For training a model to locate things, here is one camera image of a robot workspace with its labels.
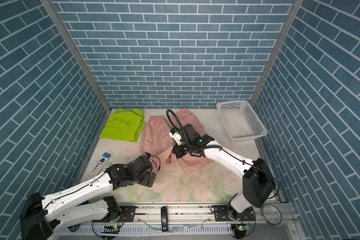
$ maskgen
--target blue tile wall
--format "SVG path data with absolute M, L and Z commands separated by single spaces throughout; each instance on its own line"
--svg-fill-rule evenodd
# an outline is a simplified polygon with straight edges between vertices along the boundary
M 40 2 L 0 1 L 0 239 L 27 196 L 74 184 L 105 114 Z
M 307 239 L 360 239 L 360 1 L 305 0 L 255 109 Z
M 292 0 L 116 2 L 54 1 L 110 105 L 214 108 L 251 98 Z

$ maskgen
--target lime green garment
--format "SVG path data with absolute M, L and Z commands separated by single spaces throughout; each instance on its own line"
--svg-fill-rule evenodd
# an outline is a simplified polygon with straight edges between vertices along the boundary
M 144 128 L 144 113 L 140 109 L 117 109 L 108 119 L 101 138 L 137 142 Z

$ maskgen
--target shorts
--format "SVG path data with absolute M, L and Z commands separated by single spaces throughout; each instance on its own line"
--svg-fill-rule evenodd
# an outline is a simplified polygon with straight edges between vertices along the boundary
M 190 123 L 200 136 L 205 134 L 204 126 L 200 123 L 199 119 L 197 119 L 197 117 L 186 108 L 178 111 L 176 115 L 183 126 Z M 178 127 L 176 119 L 172 115 L 170 115 L 170 117 L 172 122 Z M 167 122 L 165 116 L 150 117 L 142 133 L 141 154 L 148 152 L 152 156 L 157 156 L 160 158 L 162 164 L 164 162 L 174 162 L 176 160 L 176 156 L 172 153 L 172 149 L 176 142 L 169 136 L 169 132 L 172 128 L 172 124 Z M 152 158 L 152 160 L 154 160 L 158 165 L 158 160 L 155 158 Z M 213 160 L 209 158 L 193 157 L 190 154 L 186 154 L 181 157 L 179 161 L 186 174 L 213 162 Z

